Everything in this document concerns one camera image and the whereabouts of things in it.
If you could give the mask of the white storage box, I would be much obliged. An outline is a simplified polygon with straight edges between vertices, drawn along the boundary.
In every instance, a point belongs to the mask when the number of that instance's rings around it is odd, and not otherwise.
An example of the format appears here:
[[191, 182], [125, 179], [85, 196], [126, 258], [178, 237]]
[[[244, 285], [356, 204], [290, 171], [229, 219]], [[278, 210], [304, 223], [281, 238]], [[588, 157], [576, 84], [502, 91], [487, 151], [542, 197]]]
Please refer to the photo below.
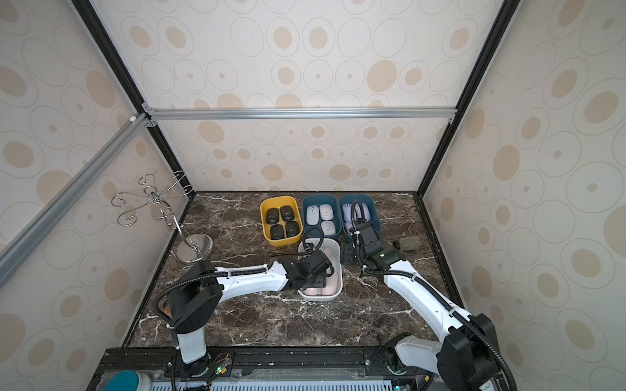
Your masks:
[[335, 241], [334, 239], [324, 239], [324, 241], [322, 242], [322, 245], [320, 246], [320, 250], [322, 250], [329, 257], [330, 261], [334, 265], [335, 272], [338, 273], [338, 276], [340, 279], [340, 285], [339, 285], [340, 290], [335, 295], [332, 295], [332, 296], [324, 296], [321, 293], [320, 296], [315, 296], [315, 297], [304, 295], [303, 294], [304, 290], [299, 290], [298, 293], [305, 301], [309, 301], [309, 302], [332, 301], [339, 296], [339, 293], [343, 289], [341, 248], [340, 248], [339, 243]]

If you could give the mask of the black mouse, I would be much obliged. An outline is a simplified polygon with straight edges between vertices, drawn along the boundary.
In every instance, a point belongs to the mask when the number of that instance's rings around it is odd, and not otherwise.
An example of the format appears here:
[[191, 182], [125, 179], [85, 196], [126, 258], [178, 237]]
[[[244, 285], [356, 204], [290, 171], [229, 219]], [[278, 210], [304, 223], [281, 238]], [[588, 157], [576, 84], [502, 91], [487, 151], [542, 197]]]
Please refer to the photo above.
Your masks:
[[280, 211], [278, 208], [270, 208], [265, 213], [265, 222], [267, 225], [276, 225], [280, 221]]
[[285, 235], [288, 238], [298, 236], [300, 234], [301, 227], [295, 220], [285, 223]]
[[272, 225], [270, 227], [270, 239], [271, 240], [285, 239], [285, 228], [280, 224]]
[[279, 208], [281, 219], [286, 222], [292, 222], [295, 220], [295, 213], [290, 205], [283, 205]]

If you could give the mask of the purple mouse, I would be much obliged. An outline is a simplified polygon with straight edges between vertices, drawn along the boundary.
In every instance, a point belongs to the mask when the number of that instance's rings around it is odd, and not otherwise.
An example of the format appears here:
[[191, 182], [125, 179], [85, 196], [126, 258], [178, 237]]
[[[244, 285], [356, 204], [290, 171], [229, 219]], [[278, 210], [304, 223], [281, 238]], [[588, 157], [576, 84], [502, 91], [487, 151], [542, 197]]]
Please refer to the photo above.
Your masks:
[[355, 207], [355, 216], [357, 219], [370, 221], [371, 213], [369, 211], [368, 205], [364, 203], [358, 203]]
[[342, 216], [345, 222], [351, 222], [351, 204], [342, 204]]

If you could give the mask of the yellow storage box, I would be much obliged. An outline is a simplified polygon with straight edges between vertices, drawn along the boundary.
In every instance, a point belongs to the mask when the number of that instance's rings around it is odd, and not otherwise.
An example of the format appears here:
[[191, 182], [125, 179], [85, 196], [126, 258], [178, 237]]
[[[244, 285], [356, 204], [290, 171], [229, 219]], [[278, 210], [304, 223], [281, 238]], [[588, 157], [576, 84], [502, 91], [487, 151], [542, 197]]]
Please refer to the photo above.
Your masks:
[[[295, 213], [295, 221], [297, 221], [301, 227], [300, 234], [298, 236], [291, 237], [291, 238], [288, 238], [287, 236], [285, 236], [285, 239], [282, 239], [282, 240], [271, 240], [270, 239], [270, 227], [271, 226], [267, 225], [267, 223], [265, 222], [265, 213], [270, 208], [279, 209], [283, 205], [290, 205], [293, 208], [293, 211]], [[274, 248], [285, 247], [287, 245], [296, 244], [298, 241], [300, 241], [302, 234], [303, 234], [303, 222], [301, 220], [301, 216], [300, 216], [298, 205], [297, 205], [295, 198], [288, 196], [288, 195], [287, 196], [284, 195], [284, 196], [273, 197], [273, 198], [264, 200], [260, 205], [260, 213], [262, 217], [262, 229], [263, 229], [264, 237], [272, 247]], [[280, 217], [280, 221], [278, 224], [282, 225], [285, 228], [285, 223], [286, 222], [284, 222]]]

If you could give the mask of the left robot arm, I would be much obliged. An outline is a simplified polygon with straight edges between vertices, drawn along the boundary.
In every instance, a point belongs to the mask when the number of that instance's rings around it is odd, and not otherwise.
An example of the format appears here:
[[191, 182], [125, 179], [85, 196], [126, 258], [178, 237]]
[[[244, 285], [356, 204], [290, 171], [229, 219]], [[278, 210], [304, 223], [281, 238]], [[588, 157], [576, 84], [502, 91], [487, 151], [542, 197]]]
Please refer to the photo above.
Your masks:
[[256, 293], [319, 288], [338, 277], [339, 270], [320, 249], [279, 253], [256, 267], [223, 268], [209, 260], [198, 262], [153, 301], [153, 313], [171, 331], [175, 349], [171, 377], [178, 370], [188, 377], [203, 376], [223, 361], [210, 358], [205, 341], [205, 326], [221, 303]]

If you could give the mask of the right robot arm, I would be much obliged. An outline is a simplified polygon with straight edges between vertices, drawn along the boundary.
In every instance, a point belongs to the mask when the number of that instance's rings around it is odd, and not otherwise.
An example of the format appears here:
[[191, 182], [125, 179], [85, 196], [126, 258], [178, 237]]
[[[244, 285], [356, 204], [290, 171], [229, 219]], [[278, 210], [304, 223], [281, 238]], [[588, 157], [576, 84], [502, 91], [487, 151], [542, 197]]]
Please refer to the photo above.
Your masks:
[[438, 337], [437, 344], [412, 336], [400, 339], [393, 350], [403, 367], [433, 372], [451, 390], [480, 390], [498, 375], [504, 378], [503, 389], [518, 389], [489, 317], [472, 315], [446, 298], [403, 253], [385, 248], [370, 222], [353, 223], [350, 235], [362, 273], [404, 298]]

